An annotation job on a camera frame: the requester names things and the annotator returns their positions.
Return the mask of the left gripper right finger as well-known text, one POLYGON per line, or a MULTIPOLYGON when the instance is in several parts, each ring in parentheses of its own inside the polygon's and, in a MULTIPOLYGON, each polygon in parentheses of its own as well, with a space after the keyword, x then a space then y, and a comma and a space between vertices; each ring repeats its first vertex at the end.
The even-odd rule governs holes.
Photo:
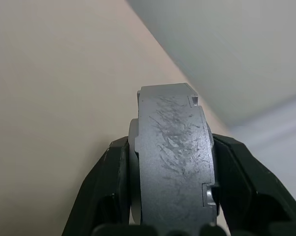
POLYGON ((219 200, 233 236, 296 236, 296 200, 241 142, 213 135, 219 200))

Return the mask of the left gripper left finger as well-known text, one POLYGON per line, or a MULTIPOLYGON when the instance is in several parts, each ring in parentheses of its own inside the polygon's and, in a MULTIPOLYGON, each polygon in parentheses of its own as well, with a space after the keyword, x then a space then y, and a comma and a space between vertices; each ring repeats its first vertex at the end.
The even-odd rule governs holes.
POLYGON ((130 226, 129 143, 113 141, 85 177, 64 236, 138 236, 139 226, 130 226))

